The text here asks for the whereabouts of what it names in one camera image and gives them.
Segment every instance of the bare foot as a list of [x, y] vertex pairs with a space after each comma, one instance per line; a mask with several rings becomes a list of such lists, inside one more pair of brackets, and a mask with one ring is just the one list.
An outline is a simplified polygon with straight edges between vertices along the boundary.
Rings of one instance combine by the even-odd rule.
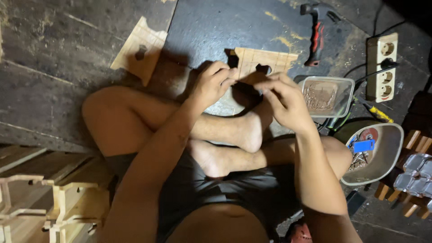
[[189, 140], [188, 148], [206, 176], [216, 178], [230, 173], [229, 160], [220, 147], [202, 140]]
[[238, 118], [238, 140], [235, 145], [249, 153], [257, 152], [263, 141], [263, 131], [273, 121], [273, 111], [268, 101], [264, 100], [242, 117]]

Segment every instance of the black shorts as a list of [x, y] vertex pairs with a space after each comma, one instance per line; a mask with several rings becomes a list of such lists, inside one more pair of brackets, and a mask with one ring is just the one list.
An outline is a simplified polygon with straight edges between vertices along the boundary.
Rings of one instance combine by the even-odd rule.
[[[121, 179], [135, 156], [118, 155], [106, 160]], [[223, 180], [209, 179], [185, 151], [160, 193], [157, 242], [165, 242], [187, 215], [211, 203], [232, 203], [248, 209], [274, 239], [277, 224], [301, 209], [295, 197], [294, 165], [234, 172]]]

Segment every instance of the red and black handle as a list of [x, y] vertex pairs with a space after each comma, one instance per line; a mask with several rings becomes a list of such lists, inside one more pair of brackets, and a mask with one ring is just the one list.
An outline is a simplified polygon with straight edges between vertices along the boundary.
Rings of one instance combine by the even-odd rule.
[[315, 67], [321, 61], [321, 52], [324, 48], [323, 37], [324, 23], [317, 21], [313, 26], [312, 45], [309, 59], [305, 62], [305, 66]]

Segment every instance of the electrical outlet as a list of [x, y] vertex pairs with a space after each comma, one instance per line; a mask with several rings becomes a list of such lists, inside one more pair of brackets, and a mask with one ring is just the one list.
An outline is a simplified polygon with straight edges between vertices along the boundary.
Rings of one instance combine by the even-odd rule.
[[[396, 61], [397, 33], [368, 40], [368, 74], [381, 70], [381, 62], [386, 58]], [[370, 76], [366, 87], [367, 100], [377, 103], [393, 99], [396, 68]]]

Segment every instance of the dark floor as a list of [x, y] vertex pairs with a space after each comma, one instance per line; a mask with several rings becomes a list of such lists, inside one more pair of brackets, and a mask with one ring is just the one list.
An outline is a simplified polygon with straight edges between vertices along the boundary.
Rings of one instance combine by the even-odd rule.
[[[0, 64], [0, 142], [48, 147], [53, 150], [95, 151], [80, 117], [83, 99], [112, 84], [139, 83], [109, 66], [141, 16], [154, 30], [168, 30], [147, 91], [181, 101], [200, 65], [227, 61], [226, 49], [247, 47], [299, 55], [288, 71], [298, 75], [343, 77], [365, 63], [366, 38], [404, 18], [379, 0], [323, 0], [346, 18], [326, 27], [326, 48], [319, 67], [305, 67], [311, 36], [311, 16], [299, 14], [312, 0], [0, 0], [2, 48]], [[399, 33], [395, 97], [376, 104], [402, 124], [415, 94], [430, 77], [430, 31], [407, 22]], [[357, 79], [361, 67], [349, 73]], [[207, 112], [238, 114], [247, 105], [227, 94]], [[353, 118], [370, 118], [356, 106]], [[289, 133], [277, 123], [273, 137]], [[401, 208], [373, 197], [353, 217], [364, 242], [426, 242], [432, 220], [405, 218]], [[353, 188], [346, 188], [349, 193]]]

